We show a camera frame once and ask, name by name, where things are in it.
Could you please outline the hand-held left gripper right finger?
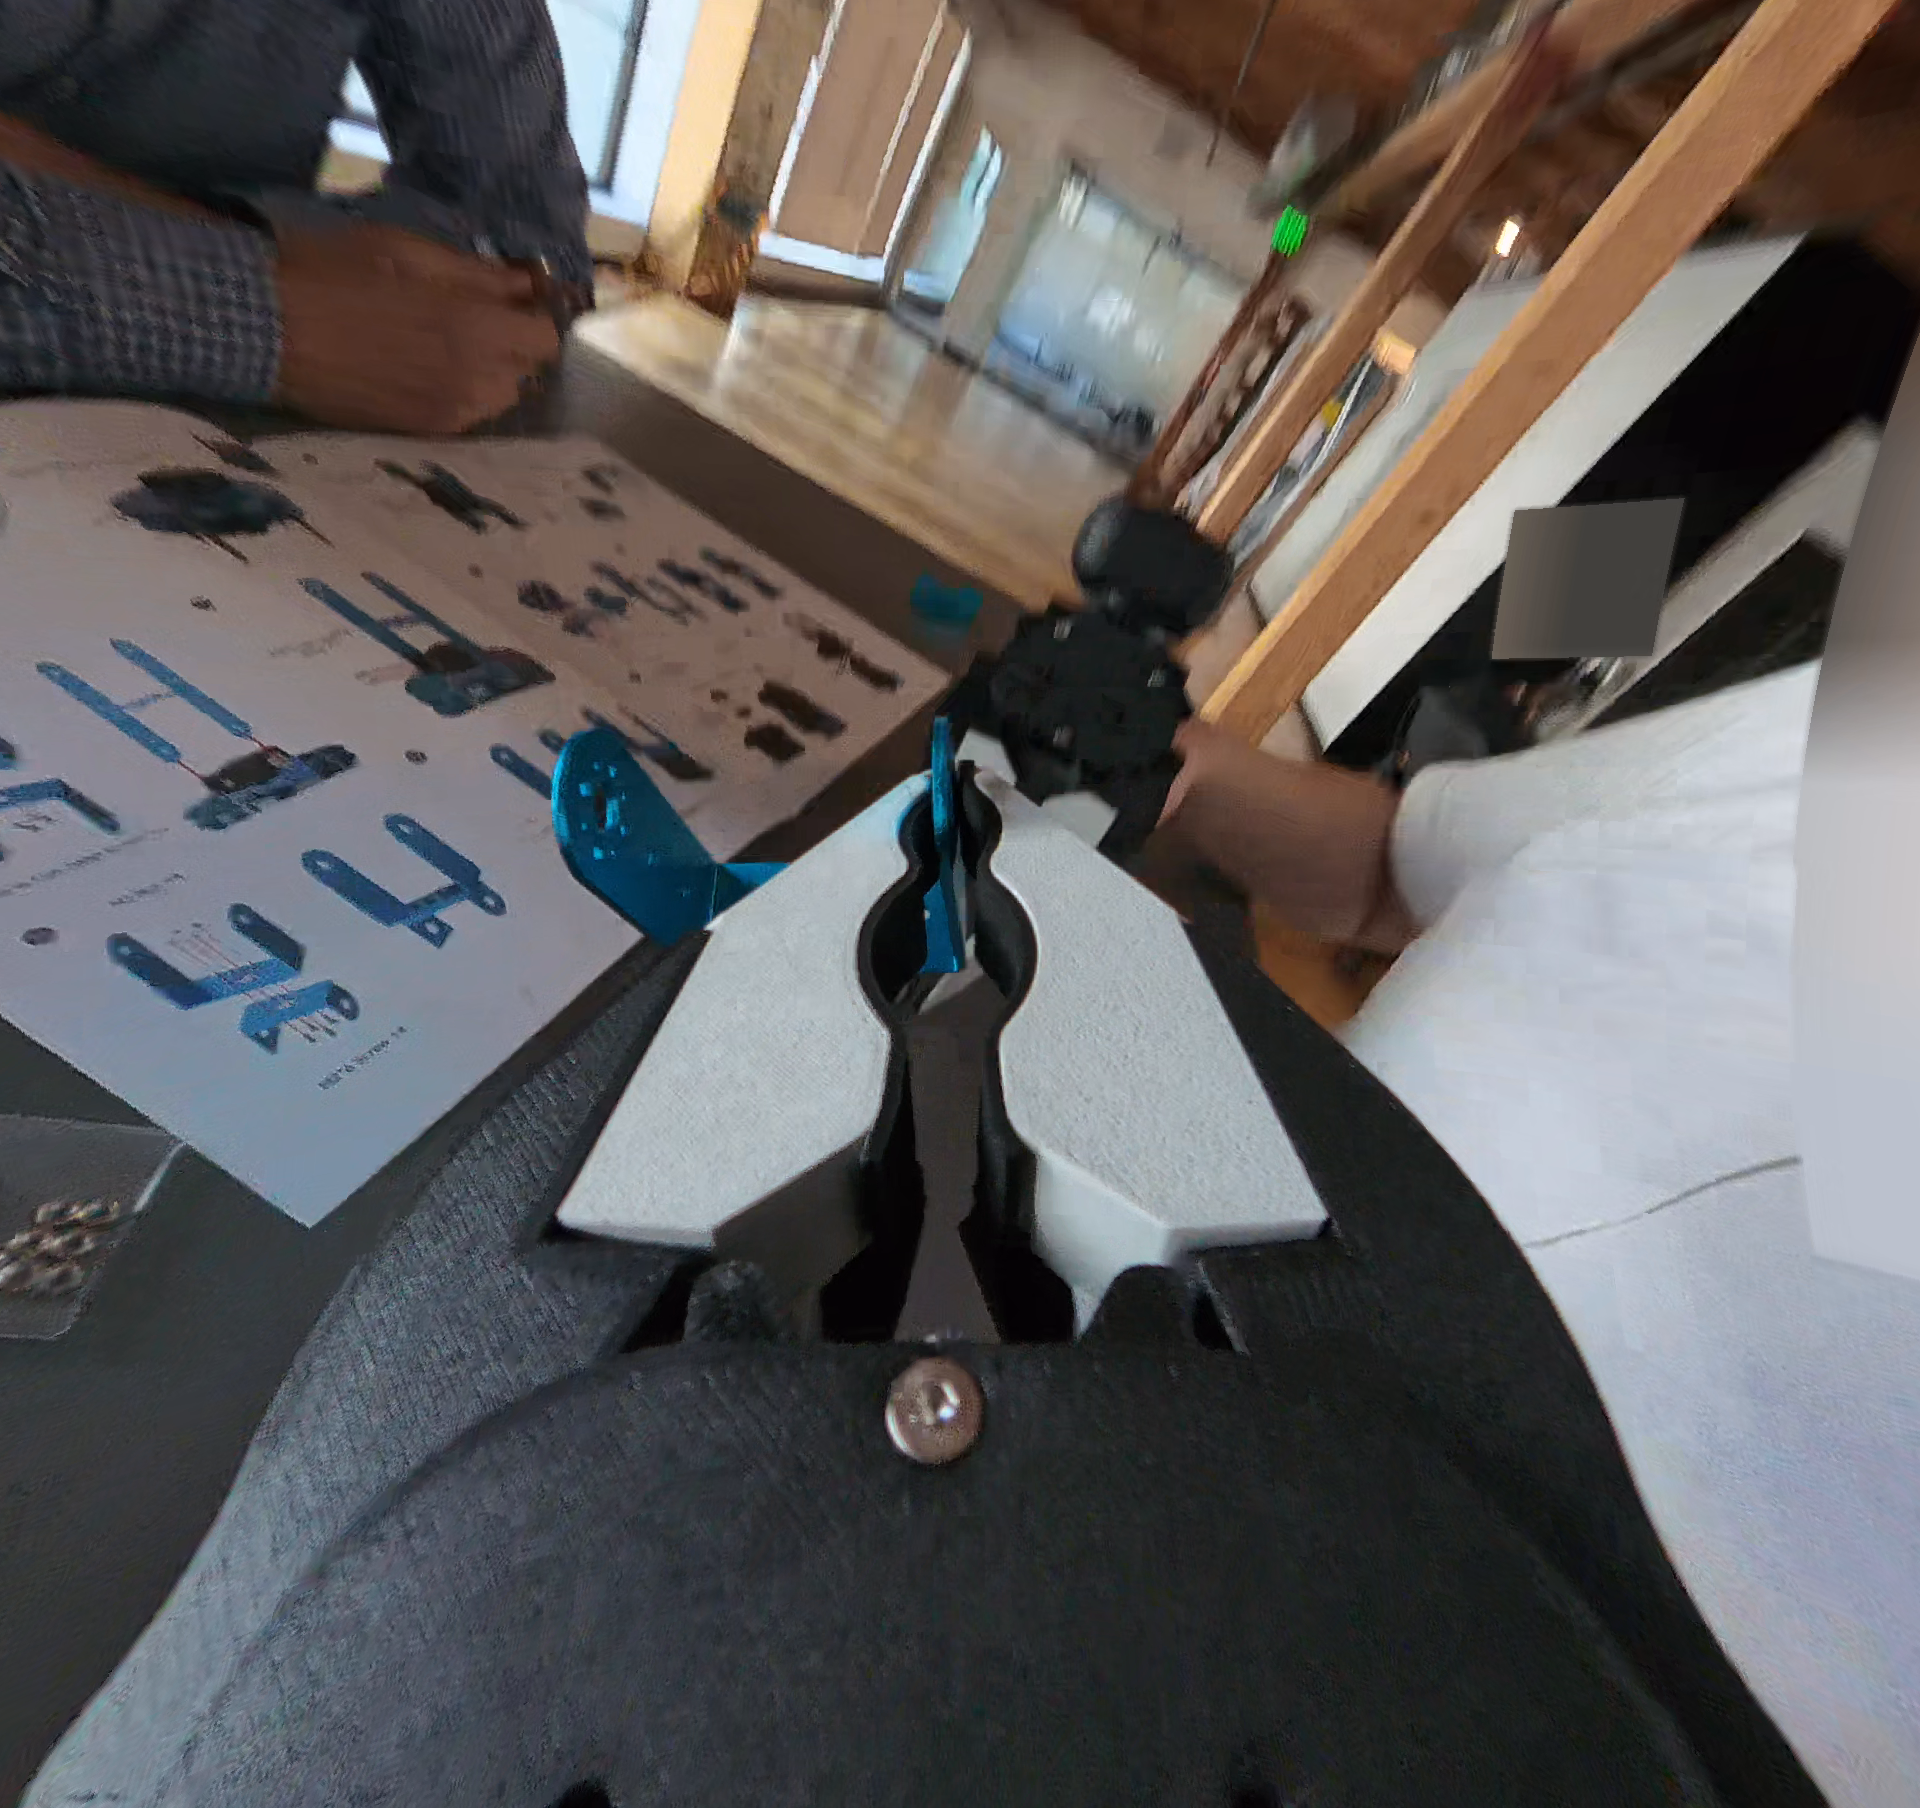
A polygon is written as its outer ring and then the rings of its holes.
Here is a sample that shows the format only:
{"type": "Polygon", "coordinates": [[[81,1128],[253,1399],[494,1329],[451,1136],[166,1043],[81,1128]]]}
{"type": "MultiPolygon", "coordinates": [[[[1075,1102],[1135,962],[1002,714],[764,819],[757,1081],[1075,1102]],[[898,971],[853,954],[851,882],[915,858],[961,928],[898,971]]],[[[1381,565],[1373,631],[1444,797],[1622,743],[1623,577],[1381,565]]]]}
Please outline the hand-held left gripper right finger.
{"type": "Polygon", "coordinates": [[[1319,1237],[1329,1212],[1184,921],[1008,778],[973,769],[973,957],[1003,1002],[982,1088],[989,1242],[1087,1331],[1132,1268],[1319,1237]]]}

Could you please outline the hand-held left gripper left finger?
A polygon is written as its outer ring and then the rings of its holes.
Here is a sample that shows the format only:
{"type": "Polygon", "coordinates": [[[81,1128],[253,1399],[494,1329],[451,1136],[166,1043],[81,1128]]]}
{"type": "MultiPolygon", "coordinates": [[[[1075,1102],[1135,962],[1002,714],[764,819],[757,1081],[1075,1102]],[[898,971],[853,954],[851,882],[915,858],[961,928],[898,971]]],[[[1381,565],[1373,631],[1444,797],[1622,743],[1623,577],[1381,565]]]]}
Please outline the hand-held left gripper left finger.
{"type": "Polygon", "coordinates": [[[556,1208],[571,1235],[745,1262],[820,1331],[894,1331],[925,1227],[906,1025],[937,885],[910,776],[700,935],[556,1208]]]}

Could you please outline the long blue U bracket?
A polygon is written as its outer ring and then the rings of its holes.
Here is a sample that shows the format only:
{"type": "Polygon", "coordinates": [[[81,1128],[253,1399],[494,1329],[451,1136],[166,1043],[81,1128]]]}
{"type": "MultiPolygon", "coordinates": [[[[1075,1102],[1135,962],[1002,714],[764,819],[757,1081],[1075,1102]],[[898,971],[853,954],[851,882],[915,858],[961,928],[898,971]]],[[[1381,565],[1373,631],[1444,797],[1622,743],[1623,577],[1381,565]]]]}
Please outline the long blue U bracket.
{"type": "MultiPolygon", "coordinates": [[[[935,863],[921,887],[923,973],[957,976],[968,958],[960,870],[960,778],[950,718],[930,728],[926,804],[935,863]]],[[[706,932],[783,863],[713,861],[668,798],[603,729],[562,745],[551,792],[556,847],[571,876],[644,937],[675,947],[706,932]]]]}

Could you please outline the person's right forearm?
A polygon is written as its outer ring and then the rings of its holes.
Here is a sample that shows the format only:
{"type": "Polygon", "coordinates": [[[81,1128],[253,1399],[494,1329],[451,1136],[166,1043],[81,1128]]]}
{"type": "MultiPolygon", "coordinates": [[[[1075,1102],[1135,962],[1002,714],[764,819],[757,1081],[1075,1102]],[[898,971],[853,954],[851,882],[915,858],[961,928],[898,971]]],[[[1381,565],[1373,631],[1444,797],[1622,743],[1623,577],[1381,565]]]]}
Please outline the person's right forearm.
{"type": "Polygon", "coordinates": [[[1161,834],[1289,932],[1397,957],[1419,933],[1392,872],[1401,792],[1360,771],[1271,757],[1190,720],[1161,834]]]}

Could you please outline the printed instruction booklet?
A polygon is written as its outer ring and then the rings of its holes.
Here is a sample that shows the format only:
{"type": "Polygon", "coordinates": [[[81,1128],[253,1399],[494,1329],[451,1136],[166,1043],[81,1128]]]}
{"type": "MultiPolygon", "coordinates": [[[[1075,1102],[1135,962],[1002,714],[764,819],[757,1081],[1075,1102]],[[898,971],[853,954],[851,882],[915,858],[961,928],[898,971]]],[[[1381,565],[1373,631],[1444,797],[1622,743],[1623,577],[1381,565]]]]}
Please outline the printed instruction booklet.
{"type": "Polygon", "coordinates": [[[1,503],[3,1017],[302,1225],[633,949],[566,740],[731,861],[947,686],[585,436],[6,403],[1,503]]]}

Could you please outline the scattered small clear screw bags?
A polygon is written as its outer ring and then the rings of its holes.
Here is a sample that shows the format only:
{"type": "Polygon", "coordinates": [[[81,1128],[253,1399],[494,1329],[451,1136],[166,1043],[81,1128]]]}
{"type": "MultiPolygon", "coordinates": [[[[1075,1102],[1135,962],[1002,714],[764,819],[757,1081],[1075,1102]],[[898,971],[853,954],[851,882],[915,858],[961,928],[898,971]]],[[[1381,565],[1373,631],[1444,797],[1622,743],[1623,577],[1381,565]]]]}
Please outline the scattered small clear screw bags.
{"type": "Polygon", "coordinates": [[[162,1130],[1,1118],[6,1342],[50,1342],[76,1323],[179,1154],[162,1130]]]}

